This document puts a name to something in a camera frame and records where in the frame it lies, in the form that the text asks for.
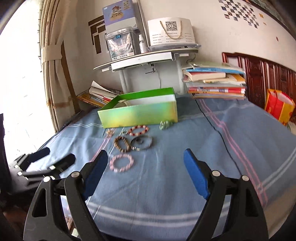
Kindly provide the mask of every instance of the blue gripper pad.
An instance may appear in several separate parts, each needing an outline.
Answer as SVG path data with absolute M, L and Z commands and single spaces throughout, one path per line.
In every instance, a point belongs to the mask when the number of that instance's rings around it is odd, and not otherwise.
M 105 171 L 108 164 L 108 154 L 105 150 L 102 150 L 94 160 L 95 165 L 92 167 L 91 173 L 84 180 L 85 191 L 82 194 L 84 200 L 94 194 L 96 187 Z
M 190 175 L 190 178 L 195 186 L 196 191 L 199 195 L 203 196 L 204 199 L 208 199 L 210 192 L 208 189 L 207 179 L 203 175 L 199 168 L 196 157 L 193 155 L 190 149 L 184 151 L 184 164 Z

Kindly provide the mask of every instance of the red and white beaded bracelet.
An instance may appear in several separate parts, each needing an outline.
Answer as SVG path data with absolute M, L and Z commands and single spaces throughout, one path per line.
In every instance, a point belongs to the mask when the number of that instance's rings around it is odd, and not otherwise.
M 134 131 L 135 129 L 138 129 L 138 128 L 144 128 L 144 130 L 143 130 L 143 131 L 140 131 L 140 132 L 137 132 L 137 133 L 133 133 L 133 131 Z M 131 135 L 131 136 L 139 136 L 139 135 L 142 135 L 142 134 L 146 133 L 148 130 L 149 130 L 149 128 L 148 128 L 147 126 L 144 126 L 144 125 L 134 126 L 134 127 L 130 128 L 130 129 L 127 131 L 126 134 L 129 134 L 129 135 Z

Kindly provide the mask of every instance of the beaded bracelet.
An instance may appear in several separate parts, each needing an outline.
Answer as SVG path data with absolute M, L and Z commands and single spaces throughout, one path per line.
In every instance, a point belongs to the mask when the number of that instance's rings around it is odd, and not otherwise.
M 125 146 L 126 146 L 126 149 L 122 149 L 118 142 L 119 140 L 123 140 Z M 120 151 L 120 152 L 129 152 L 131 150 L 131 145 L 130 143 L 128 142 L 128 139 L 126 139 L 125 137 L 123 136 L 118 136 L 114 139 L 114 146 Z
M 127 157 L 129 159 L 129 161 L 130 161 L 129 164 L 127 164 L 125 167 L 122 167 L 120 169 L 114 167 L 115 160 L 116 159 L 119 159 L 119 158 L 124 158 L 124 157 Z M 111 159 L 110 164 L 109 164 L 110 170 L 111 171 L 114 171 L 114 172 L 124 172 L 124 171 L 127 171 L 128 169 L 130 169 L 132 167 L 132 165 L 133 165 L 133 158 L 129 154 L 119 154 L 119 155 L 116 155 L 116 156 L 114 156 Z
M 133 133 L 133 131 L 134 131 L 135 129 L 138 129 L 138 128 L 144 128 L 144 130 L 143 130 L 143 131 L 140 131 L 140 132 L 137 132 L 137 133 Z M 148 128 L 147 126 L 144 126 L 144 125 L 134 126 L 134 127 L 130 128 L 130 129 L 126 132 L 126 134 L 129 134 L 129 135 L 131 135 L 131 136 L 139 136 L 139 135 L 142 135 L 142 134 L 146 133 L 148 130 L 149 130 L 149 128 Z

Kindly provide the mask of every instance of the cord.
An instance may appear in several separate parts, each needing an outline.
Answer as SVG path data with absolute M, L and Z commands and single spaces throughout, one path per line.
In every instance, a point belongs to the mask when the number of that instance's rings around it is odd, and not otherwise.
M 155 67 L 155 70 L 156 70 L 156 72 L 157 72 L 158 79 L 159 79 L 159 88 L 161 89 L 161 80 L 160 80 L 159 72 L 158 72 L 158 70 L 157 70 L 157 68 L 156 68 L 156 65 L 155 65 L 154 67 Z
M 190 61 L 190 62 L 194 61 L 195 58 L 196 58 L 196 54 L 194 54 L 194 58 L 187 59 L 186 63 L 188 63 L 188 61 Z
M 230 156 L 231 160 L 234 162 L 235 166 L 237 167 L 237 170 L 239 171 L 239 174 L 242 176 L 242 173 L 241 173 L 241 171 L 240 171 L 240 169 L 239 169 L 237 163 L 235 162 L 235 160 L 232 158 L 230 152 L 228 151 L 228 148 L 227 148 L 227 146 L 226 146 L 226 144 L 225 144 L 225 141 L 224 141 L 224 139 L 223 139 L 222 134 L 221 134 L 220 131 L 218 131 L 218 130 L 212 125 L 212 123 L 209 121 L 209 119 L 207 118 L 207 116 L 205 115 L 205 113 L 204 113 L 204 112 L 202 111 L 202 109 L 200 108 L 200 106 L 199 106 L 197 100 L 195 100 L 195 102 L 196 102 L 198 108 L 200 109 L 200 111 L 203 113 L 203 115 L 204 115 L 205 118 L 207 119 L 207 121 L 210 123 L 210 125 L 211 125 L 211 126 L 214 128 L 214 130 L 217 131 L 217 132 L 219 133 L 219 135 L 221 136 L 222 141 L 223 141 L 223 143 L 224 143 L 224 146 L 225 146 L 225 148 L 226 148 L 226 151 L 227 151 L 228 155 Z

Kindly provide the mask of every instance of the orange bag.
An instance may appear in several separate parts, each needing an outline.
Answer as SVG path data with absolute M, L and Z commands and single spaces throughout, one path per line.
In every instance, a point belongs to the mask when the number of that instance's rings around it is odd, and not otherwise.
M 290 120 L 295 108 L 294 101 L 280 90 L 267 90 L 267 97 L 264 110 L 286 125 Z

